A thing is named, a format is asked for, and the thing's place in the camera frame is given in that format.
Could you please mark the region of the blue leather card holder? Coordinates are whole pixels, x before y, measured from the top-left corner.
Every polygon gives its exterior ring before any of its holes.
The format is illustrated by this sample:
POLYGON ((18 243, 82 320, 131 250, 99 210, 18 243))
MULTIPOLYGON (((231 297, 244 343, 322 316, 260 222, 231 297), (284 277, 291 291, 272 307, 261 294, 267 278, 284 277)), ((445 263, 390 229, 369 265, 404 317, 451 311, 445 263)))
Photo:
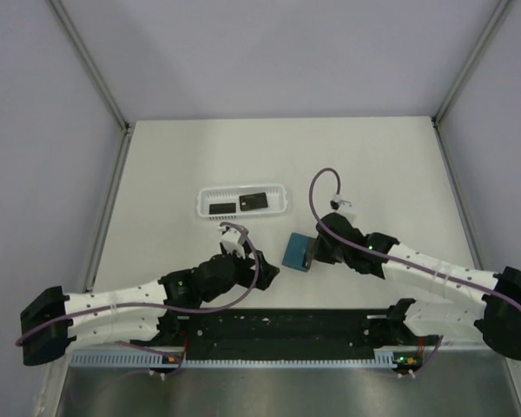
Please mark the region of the blue leather card holder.
POLYGON ((302 235, 295 232, 290 235, 281 263, 284 267, 300 272, 309 271, 309 269, 304 269, 301 265, 303 260, 303 249, 307 237, 308 235, 302 235))

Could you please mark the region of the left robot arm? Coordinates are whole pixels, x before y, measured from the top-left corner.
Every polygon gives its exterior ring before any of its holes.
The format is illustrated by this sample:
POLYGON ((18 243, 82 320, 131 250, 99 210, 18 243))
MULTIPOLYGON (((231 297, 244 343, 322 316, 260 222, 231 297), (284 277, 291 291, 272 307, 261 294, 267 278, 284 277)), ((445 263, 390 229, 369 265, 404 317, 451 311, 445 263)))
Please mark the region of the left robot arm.
POLYGON ((202 304, 236 286, 265 290, 279 272, 259 249, 244 244, 132 288, 85 294, 47 288, 21 312, 16 344, 28 367, 55 361, 73 349, 118 341, 167 345, 179 336, 179 316, 204 313, 202 304))

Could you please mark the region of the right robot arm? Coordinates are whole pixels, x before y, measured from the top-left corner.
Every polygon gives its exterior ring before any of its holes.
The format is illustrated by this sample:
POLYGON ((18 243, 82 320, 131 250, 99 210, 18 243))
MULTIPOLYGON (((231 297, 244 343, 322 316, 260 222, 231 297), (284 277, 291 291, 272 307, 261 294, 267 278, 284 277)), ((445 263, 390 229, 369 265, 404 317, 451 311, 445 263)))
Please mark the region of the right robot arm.
POLYGON ((411 249, 381 233, 363 234, 332 212, 316 224, 313 257, 343 263, 362 275, 422 289, 440 298, 413 296, 392 304, 380 319, 366 320, 368 338, 407 345, 418 338, 435 342, 482 341, 494 352, 521 361, 521 271, 491 272, 460 267, 411 249))

